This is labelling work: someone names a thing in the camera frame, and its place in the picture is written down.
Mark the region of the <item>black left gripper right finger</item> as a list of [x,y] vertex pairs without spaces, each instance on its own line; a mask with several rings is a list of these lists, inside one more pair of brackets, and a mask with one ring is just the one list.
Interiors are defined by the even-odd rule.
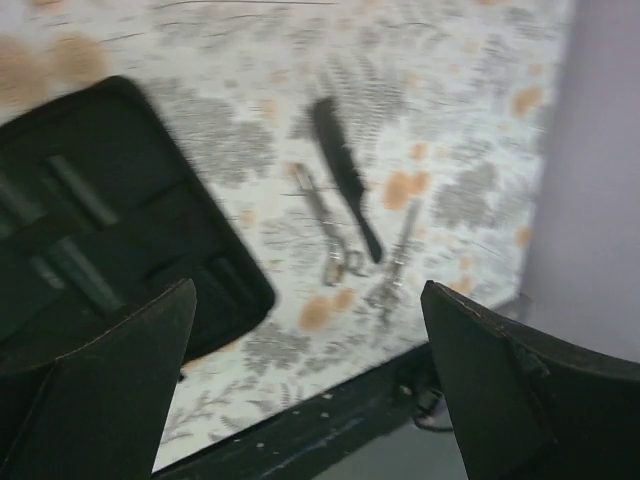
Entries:
[[421,306],[469,478],[638,478],[637,363],[510,320],[434,281]]

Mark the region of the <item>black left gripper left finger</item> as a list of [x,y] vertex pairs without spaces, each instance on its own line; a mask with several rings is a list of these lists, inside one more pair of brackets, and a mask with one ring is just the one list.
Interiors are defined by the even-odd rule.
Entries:
[[2,478],[150,478],[195,310],[183,279],[102,325],[2,342]]

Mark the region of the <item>silver straight hair scissors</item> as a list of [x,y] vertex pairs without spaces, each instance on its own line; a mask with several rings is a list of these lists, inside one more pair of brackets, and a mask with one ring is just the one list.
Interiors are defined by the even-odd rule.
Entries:
[[369,307],[379,311],[379,318],[387,324],[391,313],[400,301],[399,291],[402,286],[402,272],[408,262],[410,237],[421,210],[422,200],[415,198],[405,216],[399,239],[392,252],[391,260],[385,267],[380,282],[369,292],[366,302]]

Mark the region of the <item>black zip tool case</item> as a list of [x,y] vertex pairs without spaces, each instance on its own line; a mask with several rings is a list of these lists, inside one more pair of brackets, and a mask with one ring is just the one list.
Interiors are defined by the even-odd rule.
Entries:
[[140,87],[111,76],[1,128],[1,336],[73,330],[191,280],[194,360],[246,334],[270,282]]

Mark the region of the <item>silver thinning scissors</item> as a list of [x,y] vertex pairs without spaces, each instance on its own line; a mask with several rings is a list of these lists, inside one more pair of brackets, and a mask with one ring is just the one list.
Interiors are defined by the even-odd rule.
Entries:
[[364,253],[351,249],[347,244],[309,169],[302,163],[295,163],[293,170],[299,188],[326,237],[328,258],[324,267],[323,283],[327,286],[338,286],[346,273],[363,276]]

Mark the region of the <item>black hair comb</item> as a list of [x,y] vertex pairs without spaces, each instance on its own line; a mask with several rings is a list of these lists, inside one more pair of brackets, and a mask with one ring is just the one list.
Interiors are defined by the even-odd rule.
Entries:
[[383,246],[365,218],[362,206],[365,187],[347,145],[333,99],[324,98],[314,102],[310,108],[310,117],[314,137],[340,194],[359,225],[370,258],[374,264],[380,264],[384,254]]

